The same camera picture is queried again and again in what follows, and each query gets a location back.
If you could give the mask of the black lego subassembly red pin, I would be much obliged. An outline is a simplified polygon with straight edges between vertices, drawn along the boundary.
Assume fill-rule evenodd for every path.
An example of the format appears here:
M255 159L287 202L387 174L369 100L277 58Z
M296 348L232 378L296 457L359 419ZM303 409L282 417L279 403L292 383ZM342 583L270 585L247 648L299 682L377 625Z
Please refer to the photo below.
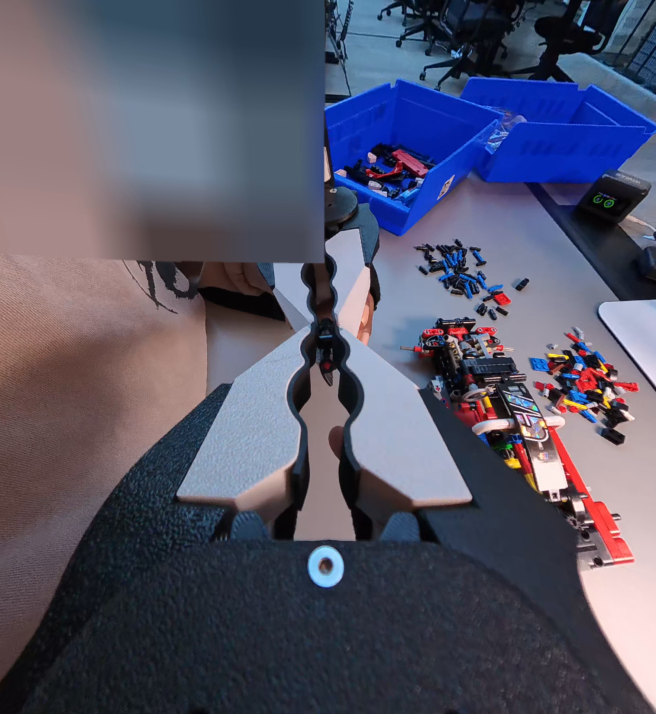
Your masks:
M336 369L334 339L336 328L332 318L322 318L317 327L316 364L325 383L333 386L333 372Z

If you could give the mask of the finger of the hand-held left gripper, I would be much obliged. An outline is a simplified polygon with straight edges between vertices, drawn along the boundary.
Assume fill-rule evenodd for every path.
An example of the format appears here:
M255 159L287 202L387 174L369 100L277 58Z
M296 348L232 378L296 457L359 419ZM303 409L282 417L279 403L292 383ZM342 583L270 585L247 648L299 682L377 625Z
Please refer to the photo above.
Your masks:
M332 289L336 323L351 335L358 335L371 282L360 231L358 228L343 230L330 238L325 247L334 263Z
M311 289L303 278L305 263L274 263L274 297L294 331L314 329Z

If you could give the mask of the partly built lego car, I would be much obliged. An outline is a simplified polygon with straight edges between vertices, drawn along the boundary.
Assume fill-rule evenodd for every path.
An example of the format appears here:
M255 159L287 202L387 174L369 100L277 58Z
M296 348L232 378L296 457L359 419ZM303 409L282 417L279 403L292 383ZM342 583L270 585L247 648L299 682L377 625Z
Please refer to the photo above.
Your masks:
M512 349L501 343L495 327L476 326L473 318L440 318L401 350L432 362L433 395L578 532L584 568L634 563L618 526L620 516L593 498L558 435L568 407L594 418L597 403L561 399L553 384L537 381L539 393L555 397L555 411L542 412Z

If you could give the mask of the pile of blue black pins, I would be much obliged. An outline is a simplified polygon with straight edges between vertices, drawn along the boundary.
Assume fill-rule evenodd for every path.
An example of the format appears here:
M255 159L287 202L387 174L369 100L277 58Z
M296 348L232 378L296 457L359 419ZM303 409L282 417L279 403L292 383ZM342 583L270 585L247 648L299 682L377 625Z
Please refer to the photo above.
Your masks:
M473 300L477 315L493 321L509 315L511 304L500 307L493 300L496 293L505 293L504 285L492 284L487 279L484 273L487 261L481 247L465 245L456 238L451 244L424 243L413 246L413 250L422 254L418 270L424 276L435 276L449 294Z

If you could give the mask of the person's torso beige hoodie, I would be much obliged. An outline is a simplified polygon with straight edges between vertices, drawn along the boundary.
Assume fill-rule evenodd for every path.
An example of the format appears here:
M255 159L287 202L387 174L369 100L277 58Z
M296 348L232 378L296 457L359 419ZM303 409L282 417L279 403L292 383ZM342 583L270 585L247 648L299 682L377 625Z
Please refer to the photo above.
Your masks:
M0 255L0 682L107 496L206 388L204 301L173 263Z

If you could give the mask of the person's left hand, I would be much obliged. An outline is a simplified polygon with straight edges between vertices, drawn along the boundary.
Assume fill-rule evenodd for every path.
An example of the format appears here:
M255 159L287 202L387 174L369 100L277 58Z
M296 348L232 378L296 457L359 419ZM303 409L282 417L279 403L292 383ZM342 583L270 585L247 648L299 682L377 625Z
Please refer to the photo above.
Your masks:
M326 280L325 266L318 264L316 267L316 307L318 308L316 313L320 320L332 315L332 298ZM269 286L268 281L256 263L204 262L197 285L198 289L216 287L249 296L258 296L262 292L273 293L273 288ZM366 345L373 329L375 308L375 291L371 288L364 308L359 334L356 335L359 341Z

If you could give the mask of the white book stand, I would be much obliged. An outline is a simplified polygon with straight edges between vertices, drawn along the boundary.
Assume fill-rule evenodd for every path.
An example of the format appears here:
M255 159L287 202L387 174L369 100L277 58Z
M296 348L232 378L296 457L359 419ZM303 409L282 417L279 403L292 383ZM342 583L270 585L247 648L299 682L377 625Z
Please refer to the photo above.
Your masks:
M598 315L656 390L656 299L604 302Z

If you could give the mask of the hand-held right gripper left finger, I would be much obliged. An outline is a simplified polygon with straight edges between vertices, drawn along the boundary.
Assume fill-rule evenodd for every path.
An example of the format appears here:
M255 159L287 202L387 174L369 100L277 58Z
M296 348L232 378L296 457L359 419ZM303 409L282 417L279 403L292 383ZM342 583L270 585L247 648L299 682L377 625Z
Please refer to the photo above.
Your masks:
M294 537L309 483L299 411L311 395L315 347L314 326L306 326L234 380L179 501L254 511L274 537Z

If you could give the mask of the pile of mixed lego bricks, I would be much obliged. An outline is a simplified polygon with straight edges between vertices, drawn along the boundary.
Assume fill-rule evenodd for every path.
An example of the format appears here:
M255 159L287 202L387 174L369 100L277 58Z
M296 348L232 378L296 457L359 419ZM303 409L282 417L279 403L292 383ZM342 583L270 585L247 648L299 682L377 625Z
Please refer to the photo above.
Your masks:
M564 334L566 348L548 344L542 357L549 361L549 373L535 382L554 415L579 414L597 428L607 442L621 446L626 441L623 425L632 423L629 399L640 390L634 381L621 381L619 370L585 338L578 327Z

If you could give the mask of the black device green lights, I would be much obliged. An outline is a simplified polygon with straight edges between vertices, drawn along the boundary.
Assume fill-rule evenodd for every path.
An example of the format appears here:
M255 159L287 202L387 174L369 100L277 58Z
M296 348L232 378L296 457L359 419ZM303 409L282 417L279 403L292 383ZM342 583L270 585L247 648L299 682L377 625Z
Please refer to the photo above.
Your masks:
M575 211L601 223L616 225L632 213L651 189L649 181L612 169L589 187Z

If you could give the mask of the small clear plastic bag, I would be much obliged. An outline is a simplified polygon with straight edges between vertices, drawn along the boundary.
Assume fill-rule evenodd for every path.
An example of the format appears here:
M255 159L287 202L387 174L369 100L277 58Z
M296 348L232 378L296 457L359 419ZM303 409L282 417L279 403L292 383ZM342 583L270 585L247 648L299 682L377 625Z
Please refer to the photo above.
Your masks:
M486 141L486 151L490 155L493 155L511 131L514 130L514 128L519 124L526 123L527 121L527 118L522 114L510 112L508 110L504 111L502 119L498 122L498 125L494 128L492 134Z

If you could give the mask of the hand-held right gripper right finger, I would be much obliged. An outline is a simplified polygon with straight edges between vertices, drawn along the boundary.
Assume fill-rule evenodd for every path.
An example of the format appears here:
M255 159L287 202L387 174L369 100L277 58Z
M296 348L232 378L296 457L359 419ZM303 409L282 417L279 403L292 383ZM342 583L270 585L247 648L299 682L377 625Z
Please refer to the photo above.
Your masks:
M339 482L356 540L374 540L398 512L470 504L471 492L418 387L339 329L343 427Z

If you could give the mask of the black office chair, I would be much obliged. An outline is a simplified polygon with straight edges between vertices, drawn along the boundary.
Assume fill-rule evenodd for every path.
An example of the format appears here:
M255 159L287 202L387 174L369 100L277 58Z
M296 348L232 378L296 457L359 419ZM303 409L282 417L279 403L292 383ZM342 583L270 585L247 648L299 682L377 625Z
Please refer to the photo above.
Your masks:
M523 13L524 1L445 1L439 13L439 29L447 38L450 58L423 67L420 81L432 68L448 67L436 90L448 78L467 76L508 77L495 63L496 54L505 49L502 41L510 34Z
M570 1L562 16L544 16L535 22L535 32L543 38L546 49L534 67L512 70L510 76L528 74L530 79L572 82L560 69L558 59L564 55L595 56L607 45L626 1L590 1L582 24L575 15L582 1Z

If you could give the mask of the blue plastic bin white label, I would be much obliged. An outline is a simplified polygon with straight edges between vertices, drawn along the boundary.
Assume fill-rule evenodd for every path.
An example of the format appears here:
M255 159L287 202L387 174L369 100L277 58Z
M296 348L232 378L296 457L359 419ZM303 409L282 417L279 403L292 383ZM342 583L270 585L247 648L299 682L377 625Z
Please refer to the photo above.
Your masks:
M379 226L396 236L404 235L470 174L502 119L502 112L401 79L329 106L325 115L336 171L365 160L377 144L401 145L412 156L436 162L409 205L335 175L336 184L357 191Z

